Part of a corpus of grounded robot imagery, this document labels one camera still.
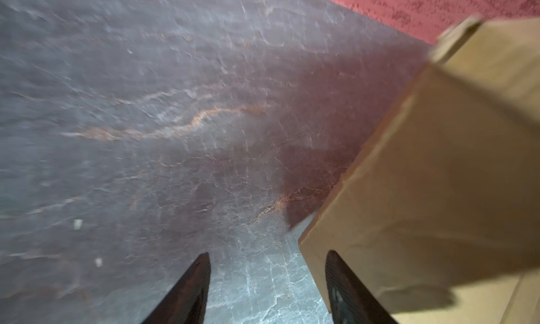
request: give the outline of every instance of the brown cardboard box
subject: brown cardboard box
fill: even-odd
[[[469,19],[299,240],[328,307],[337,251],[406,323],[540,323],[540,19]]]

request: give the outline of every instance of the marble surface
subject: marble surface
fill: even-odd
[[[329,323],[296,240],[427,45],[327,0],[0,0],[0,322]]]

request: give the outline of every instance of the pink patterned surface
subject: pink patterned surface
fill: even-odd
[[[449,25],[472,14],[540,16],[540,0],[331,0],[397,30],[434,43]]]

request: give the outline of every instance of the cardboard box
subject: cardboard box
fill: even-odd
[[[540,19],[444,33],[300,240],[407,323],[540,323]]]

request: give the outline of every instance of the white spot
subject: white spot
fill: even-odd
[[[73,229],[79,230],[83,226],[83,220],[75,219],[73,220]]]

